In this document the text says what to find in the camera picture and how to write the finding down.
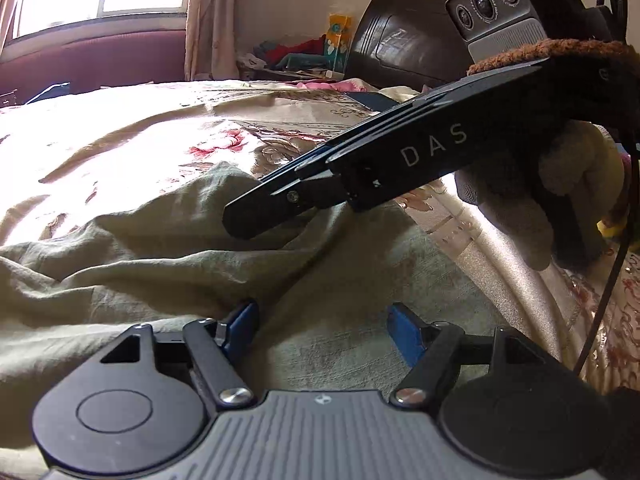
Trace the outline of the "gloved right hand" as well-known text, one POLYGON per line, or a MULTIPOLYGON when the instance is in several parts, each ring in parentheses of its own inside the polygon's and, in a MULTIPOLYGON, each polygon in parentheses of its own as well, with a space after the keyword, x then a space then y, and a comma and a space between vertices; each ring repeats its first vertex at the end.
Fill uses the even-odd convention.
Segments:
MULTIPOLYGON (((620 62, 639 76, 639 55, 619 41, 547 39, 526 44, 472 65, 471 75, 491 68, 579 54, 620 62)), ((569 122, 551 148, 538 157, 535 168, 544 188, 557 196, 570 196, 576 218, 587 228, 603 223, 620 229, 629 203, 631 162, 615 146, 611 131, 591 122, 569 122)), ((476 162, 457 171, 460 200, 477 206, 498 230, 510 237, 525 263, 535 271, 551 262, 551 223, 515 174, 499 159, 476 162)))

